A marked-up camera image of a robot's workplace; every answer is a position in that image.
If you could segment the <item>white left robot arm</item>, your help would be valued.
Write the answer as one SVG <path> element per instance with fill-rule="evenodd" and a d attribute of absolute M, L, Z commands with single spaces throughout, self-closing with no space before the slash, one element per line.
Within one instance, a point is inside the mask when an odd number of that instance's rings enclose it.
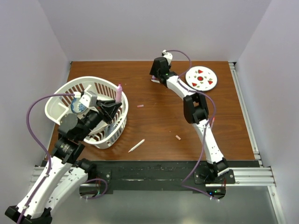
<path fill-rule="evenodd" d="M 81 99 L 86 107 L 83 116 L 65 107 L 59 113 L 58 140 L 37 181 L 5 215 L 17 224 L 49 224 L 52 213 L 80 184 L 96 181 L 97 166 L 87 159 L 78 160 L 83 141 L 100 122 L 111 124 L 121 102 Z"/>

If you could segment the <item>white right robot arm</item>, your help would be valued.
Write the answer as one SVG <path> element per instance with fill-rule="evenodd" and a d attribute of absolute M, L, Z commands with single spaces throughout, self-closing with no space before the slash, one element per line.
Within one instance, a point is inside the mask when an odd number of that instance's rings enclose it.
<path fill-rule="evenodd" d="M 229 166 L 210 127 L 206 102 L 208 95 L 185 84 L 174 71 L 171 71 L 171 60 L 166 56 L 154 59 L 149 74 L 183 100 L 184 118 L 197 132 L 206 155 L 207 176 L 211 182 L 219 183 L 229 171 Z"/>

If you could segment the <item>pink highlighter pen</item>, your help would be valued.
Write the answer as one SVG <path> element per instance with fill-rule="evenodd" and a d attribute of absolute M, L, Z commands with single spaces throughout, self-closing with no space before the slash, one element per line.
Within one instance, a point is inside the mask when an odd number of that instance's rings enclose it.
<path fill-rule="evenodd" d="M 116 88 L 116 96 L 115 96 L 115 102 L 120 103 L 122 98 L 122 85 L 118 84 Z"/>

